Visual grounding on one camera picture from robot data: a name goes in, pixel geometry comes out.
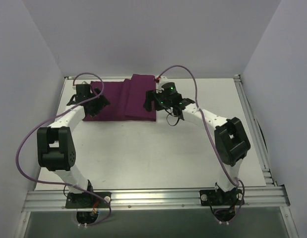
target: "maroon fabric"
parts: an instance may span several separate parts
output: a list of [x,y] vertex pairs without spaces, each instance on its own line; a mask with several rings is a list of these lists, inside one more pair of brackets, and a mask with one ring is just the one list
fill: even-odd
[[[153,75],[134,74],[124,82],[105,82],[104,95],[110,105],[104,107],[95,117],[86,116],[84,121],[122,121],[156,120],[156,112],[147,112],[143,108],[145,94],[155,89]],[[92,88],[102,88],[101,82],[91,82]]]

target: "cable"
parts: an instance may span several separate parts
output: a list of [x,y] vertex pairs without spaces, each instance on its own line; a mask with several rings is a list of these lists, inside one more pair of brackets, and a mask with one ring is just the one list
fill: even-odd
[[26,140],[27,140],[27,139],[28,139],[38,128],[40,128],[41,126],[45,125],[46,123],[48,123],[48,122],[50,122],[50,121],[54,121],[56,118],[59,118],[59,117],[64,116],[64,115],[67,114],[69,111],[73,110],[74,108],[77,108],[78,106],[81,106],[81,105],[84,104],[84,103],[87,103],[87,102],[90,102],[90,101],[92,101],[92,100],[94,100],[94,99],[96,99],[96,98],[99,98],[99,97],[103,94],[104,89],[105,89],[104,82],[103,82],[103,80],[102,80],[99,76],[97,76],[97,75],[95,75],[95,74],[93,74],[93,73],[88,73],[88,72],[86,72],[86,73],[80,73],[79,75],[77,75],[77,76],[74,78],[74,80],[73,80],[73,85],[75,85],[75,84],[74,84],[75,80],[76,80],[79,76],[82,76],[82,75],[84,75],[84,74],[93,75],[93,76],[97,77],[97,78],[102,82],[102,90],[101,90],[101,92],[100,92],[99,94],[95,94],[96,96],[94,96],[94,97],[92,97],[92,98],[90,98],[90,99],[87,99],[87,100],[85,100],[85,101],[82,101],[82,102],[80,102],[80,103],[74,105],[73,107],[71,107],[71,108],[68,109],[67,111],[65,111],[65,112],[63,112],[63,113],[61,113],[61,114],[59,114],[59,115],[57,115],[57,116],[55,116],[55,117],[49,118],[49,119],[47,119],[47,120],[41,122],[41,123],[38,124],[37,126],[35,126],[35,127],[34,127],[24,138],[23,138],[23,140],[21,141],[21,143],[20,143],[20,145],[19,145],[19,147],[18,147],[18,149],[17,149],[16,155],[15,155],[15,164],[16,164],[16,167],[17,167],[17,169],[19,170],[19,172],[22,174],[22,176],[24,176],[26,179],[28,179],[28,180],[30,180],[30,181],[38,182],[38,183],[44,183],[44,184],[56,184],[56,185],[71,186],[71,187],[73,187],[73,188],[76,188],[77,190],[80,190],[80,191],[82,191],[82,192],[86,192],[86,193],[88,193],[88,194],[91,194],[91,195],[95,196],[96,198],[98,198],[98,199],[100,199],[102,202],[104,202],[106,205],[108,205],[109,213],[107,214],[107,216],[104,217],[104,218],[102,218],[102,219],[100,219],[99,221],[96,221],[96,222],[94,222],[94,223],[88,224],[89,226],[91,226],[91,225],[96,225],[96,224],[99,224],[99,223],[103,222],[104,220],[106,220],[106,219],[111,215],[112,209],[111,209],[111,207],[110,207],[110,204],[109,204],[105,199],[103,199],[101,196],[99,196],[99,195],[97,195],[97,194],[95,194],[95,193],[93,193],[93,192],[84,190],[84,189],[82,189],[82,188],[80,188],[80,187],[78,187],[78,186],[76,186],[76,185],[70,184],[70,183],[66,183],[66,182],[43,181],[43,180],[38,180],[38,179],[32,178],[32,177],[28,176],[28,175],[22,170],[22,168],[21,168],[21,166],[20,166],[20,162],[19,162],[20,152],[21,152],[21,149],[22,149],[24,143],[26,142]]
[[[176,126],[178,123],[179,123],[179,121],[180,121],[180,118],[179,117],[177,117],[177,116],[175,116],[175,115],[173,115],[171,112],[169,112],[167,109],[164,109],[166,112],[167,112],[167,123],[170,125],[170,126]],[[171,125],[170,123],[169,123],[169,121],[168,121],[168,117],[169,116],[172,116],[172,117],[174,117],[174,118],[178,118],[178,120],[177,120],[177,122],[174,124],[174,125]]]
[[[217,160],[218,160],[220,166],[222,167],[222,169],[223,169],[223,171],[224,171],[224,173],[225,173],[227,179],[229,180],[229,182],[230,182],[233,186],[235,186],[235,187],[239,187],[240,183],[242,184],[242,186],[243,186],[242,201],[243,201],[243,200],[244,200],[244,196],[245,196],[245,186],[244,186],[244,183],[243,183],[239,178],[234,178],[234,179],[236,179],[236,182],[233,181],[233,179],[229,176],[229,174],[228,174],[228,172],[227,172],[227,170],[226,170],[226,168],[225,168],[225,165],[224,165],[224,163],[223,163],[223,161],[222,161],[222,159],[221,159],[221,157],[220,157],[220,155],[219,155],[219,153],[218,153],[218,151],[217,151],[217,149],[216,149],[216,146],[215,146],[215,144],[214,144],[214,142],[213,142],[213,139],[212,139],[212,137],[211,137],[211,133],[210,133],[210,131],[209,131],[209,129],[208,129],[207,122],[206,122],[206,120],[205,120],[204,112],[203,112],[203,110],[199,107],[199,104],[198,104],[198,100],[197,100],[197,83],[196,83],[196,79],[195,79],[194,75],[192,74],[192,72],[191,72],[188,68],[186,68],[185,66],[176,64],[176,65],[172,65],[172,66],[166,68],[162,73],[159,74],[159,76],[158,76],[156,79],[159,80],[159,79],[161,78],[161,76],[162,76],[164,73],[166,73],[167,71],[169,71],[171,68],[175,68],[175,67],[183,68],[183,69],[185,69],[185,70],[191,75],[191,77],[192,77],[192,79],[193,79],[193,82],[194,82],[194,87],[195,87],[195,103],[196,103],[196,106],[197,106],[198,110],[201,112],[203,124],[204,124],[205,130],[206,130],[206,133],[207,133],[207,137],[208,137],[208,139],[209,139],[209,141],[210,141],[210,143],[211,143],[211,146],[212,146],[212,148],[213,148],[213,150],[214,150],[214,152],[215,152],[215,155],[216,155],[216,157],[217,157]],[[239,206],[239,209],[238,209],[238,211],[236,212],[235,216],[237,216],[237,215],[239,214],[241,207],[242,207],[242,202],[241,202],[241,204],[240,204],[240,206]]]
[[[174,125],[171,125],[171,124],[169,123],[169,121],[168,121],[168,117],[169,117],[169,116],[172,116],[172,117],[174,117],[174,118],[178,118],[178,119],[177,119],[177,122],[176,122]],[[167,123],[168,123],[170,126],[176,126],[176,125],[179,123],[179,121],[180,121],[180,118],[179,118],[179,117],[175,117],[175,116],[173,116],[173,115],[171,115],[171,114],[168,114],[168,115],[167,115]]]
[[64,194],[64,196],[67,198],[67,196],[66,196],[66,194],[65,194],[65,188],[66,188],[66,186],[67,186],[67,185],[65,185],[64,188],[63,188],[63,194]]

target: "screw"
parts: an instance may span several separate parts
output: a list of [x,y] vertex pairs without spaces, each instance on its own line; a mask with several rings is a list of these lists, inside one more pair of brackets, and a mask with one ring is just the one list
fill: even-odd
[[238,199],[239,201],[241,201],[241,200],[242,200],[243,195],[242,195],[241,193],[238,193],[236,197],[237,197],[237,199]]
[[207,195],[206,194],[201,195],[201,200],[204,202],[207,201]]
[[104,197],[104,200],[106,201],[106,202],[108,202],[108,203],[110,203],[110,197],[109,196],[106,196],[106,197]]

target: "white table surface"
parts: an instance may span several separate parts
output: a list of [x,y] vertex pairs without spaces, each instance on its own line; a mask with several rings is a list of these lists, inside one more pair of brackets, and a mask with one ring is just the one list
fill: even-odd
[[[184,98],[194,100],[192,79],[173,79]],[[58,114],[75,93],[67,80]],[[240,179],[246,186],[265,186],[234,80],[197,79],[201,107],[223,117],[238,117],[251,143]],[[76,165],[94,189],[150,189],[213,187],[220,165],[204,129],[186,121],[171,127],[166,112],[157,112],[157,122],[80,122],[72,134]],[[61,181],[42,168],[40,180]],[[38,183],[36,190],[61,190],[62,186]]]

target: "black wire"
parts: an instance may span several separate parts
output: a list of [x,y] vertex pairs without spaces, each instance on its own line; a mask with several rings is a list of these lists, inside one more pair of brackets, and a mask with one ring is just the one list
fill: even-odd
[[[167,123],[168,123],[170,126],[176,126],[176,125],[179,123],[180,118],[177,117],[177,116],[175,116],[175,115],[173,115],[173,114],[172,114],[171,112],[169,112],[168,110],[166,110],[166,109],[164,109],[164,110],[168,113],[168,115],[167,115]],[[171,125],[171,124],[169,123],[169,121],[168,121],[168,116],[172,116],[172,117],[174,117],[174,118],[178,118],[177,122],[176,122],[174,125]]]
[[178,123],[179,123],[179,121],[180,121],[180,118],[178,118],[178,120],[177,120],[177,122],[174,124],[174,125],[171,125],[170,123],[169,123],[169,121],[168,121],[168,116],[170,116],[171,114],[168,114],[167,115],[167,123],[170,125],[170,126],[176,126]]
[[65,188],[66,188],[66,185],[65,185],[64,188],[63,188],[63,194],[64,194],[64,196],[67,198],[67,196],[66,196],[66,194],[65,194]]

